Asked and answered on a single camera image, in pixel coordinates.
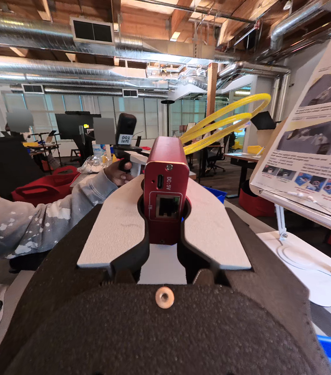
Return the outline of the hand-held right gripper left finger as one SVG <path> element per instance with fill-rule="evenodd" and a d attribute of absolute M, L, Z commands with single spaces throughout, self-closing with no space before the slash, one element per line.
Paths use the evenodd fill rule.
<path fill-rule="evenodd" d="M 147 261 L 149 234 L 139 206 L 143 179 L 135 177 L 104 201 L 77 261 L 79 268 L 138 271 Z"/>

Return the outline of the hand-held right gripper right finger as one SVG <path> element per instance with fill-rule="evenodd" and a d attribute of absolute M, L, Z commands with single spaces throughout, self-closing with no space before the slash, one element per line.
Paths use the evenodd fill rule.
<path fill-rule="evenodd" d="M 179 260 L 186 276 L 196 276 L 200 269 L 217 274 L 252 268 L 224 204 L 191 179 L 179 241 Z"/>

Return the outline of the red ethernet adapter box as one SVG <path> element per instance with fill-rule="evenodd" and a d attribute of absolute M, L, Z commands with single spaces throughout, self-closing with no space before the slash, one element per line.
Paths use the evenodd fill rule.
<path fill-rule="evenodd" d="M 143 180 L 143 212 L 150 243 L 172 246 L 179 241 L 189 173 L 180 139 L 158 137 Z"/>

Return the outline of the person's left forearm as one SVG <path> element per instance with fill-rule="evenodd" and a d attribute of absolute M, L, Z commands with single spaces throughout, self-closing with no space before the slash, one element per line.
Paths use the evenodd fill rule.
<path fill-rule="evenodd" d="M 76 185 L 71 194 L 49 204 L 0 197 L 0 259 L 51 250 L 96 205 L 118 187 L 101 171 Z"/>

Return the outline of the person's left hand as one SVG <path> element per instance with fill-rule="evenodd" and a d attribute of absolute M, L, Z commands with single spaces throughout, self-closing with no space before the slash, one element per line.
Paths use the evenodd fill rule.
<path fill-rule="evenodd" d="M 106 177 L 117 187 L 124 186 L 135 178 L 130 174 L 132 163 L 130 161 L 123 163 L 124 161 L 113 162 L 103 170 Z"/>

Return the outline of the red fabric floor bag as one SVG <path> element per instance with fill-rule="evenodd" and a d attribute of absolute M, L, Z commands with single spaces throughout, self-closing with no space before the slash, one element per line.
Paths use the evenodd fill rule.
<path fill-rule="evenodd" d="M 243 210 L 255 218 L 276 216 L 274 203 L 254 194 L 249 180 L 244 181 L 240 186 L 238 203 Z"/>

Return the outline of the clear plastic bag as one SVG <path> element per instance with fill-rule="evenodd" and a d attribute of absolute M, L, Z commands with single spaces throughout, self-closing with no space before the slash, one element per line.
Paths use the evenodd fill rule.
<path fill-rule="evenodd" d="M 77 171 L 82 174 L 99 173 L 109 165 L 110 160 L 106 156 L 90 156 Z"/>

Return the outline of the black monitor screen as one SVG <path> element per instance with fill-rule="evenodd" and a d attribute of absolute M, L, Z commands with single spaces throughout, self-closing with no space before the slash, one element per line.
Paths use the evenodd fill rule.
<path fill-rule="evenodd" d="M 74 139 L 81 135 L 80 126 L 86 129 L 93 128 L 93 118 L 101 118 L 100 114 L 90 114 L 84 111 L 68 111 L 64 114 L 55 114 L 60 139 Z"/>

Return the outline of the red tote bag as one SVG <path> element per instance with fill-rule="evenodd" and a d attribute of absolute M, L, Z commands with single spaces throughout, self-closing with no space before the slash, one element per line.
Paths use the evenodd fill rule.
<path fill-rule="evenodd" d="M 13 201 L 27 202 L 37 206 L 63 199 L 71 193 L 70 185 L 79 175 L 78 169 L 74 166 L 59 167 L 49 176 L 16 188 L 11 193 Z"/>

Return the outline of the ceiling air vent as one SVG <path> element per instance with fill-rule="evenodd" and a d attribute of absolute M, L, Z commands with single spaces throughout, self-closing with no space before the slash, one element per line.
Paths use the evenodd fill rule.
<path fill-rule="evenodd" d="M 115 44 L 113 23 L 71 17 L 70 26 L 75 41 L 105 45 Z"/>

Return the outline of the black fabric panel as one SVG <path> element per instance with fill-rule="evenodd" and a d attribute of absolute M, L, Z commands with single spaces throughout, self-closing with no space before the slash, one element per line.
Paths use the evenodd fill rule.
<path fill-rule="evenodd" d="M 12 192 L 45 174 L 17 138 L 0 137 L 0 197 L 12 201 Z"/>

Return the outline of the wood-edged board on stand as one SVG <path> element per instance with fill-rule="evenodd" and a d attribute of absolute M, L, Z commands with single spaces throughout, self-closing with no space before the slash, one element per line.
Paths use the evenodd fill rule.
<path fill-rule="evenodd" d="M 331 229 L 331 40 L 268 143 L 251 186 L 274 203 Z"/>

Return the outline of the silver air duct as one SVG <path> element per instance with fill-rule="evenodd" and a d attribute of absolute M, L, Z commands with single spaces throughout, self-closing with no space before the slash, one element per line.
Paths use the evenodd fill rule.
<path fill-rule="evenodd" d="M 262 77 L 278 77 L 290 74 L 283 66 L 254 64 L 237 60 L 236 56 L 218 52 L 213 46 L 188 44 L 158 39 L 141 39 L 122 35 L 114 31 L 115 44 L 84 43 L 73 40 L 71 26 L 40 20 L 15 20 L 0 18 L 0 47 L 45 49 L 57 52 L 96 55 L 104 58 L 118 58 L 140 63 L 163 63 L 179 67 L 204 67 L 209 63 L 228 65 L 218 73 L 218 85 L 224 84 L 237 74 L 247 73 Z M 0 72 L 22 74 L 107 76 L 118 79 L 149 80 L 148 88 L 156 87 L 152 78 L 144 75 L 134 77 L 119 73 L 119 68 L 106 65 L 58 62 L 0 56 Z"/>

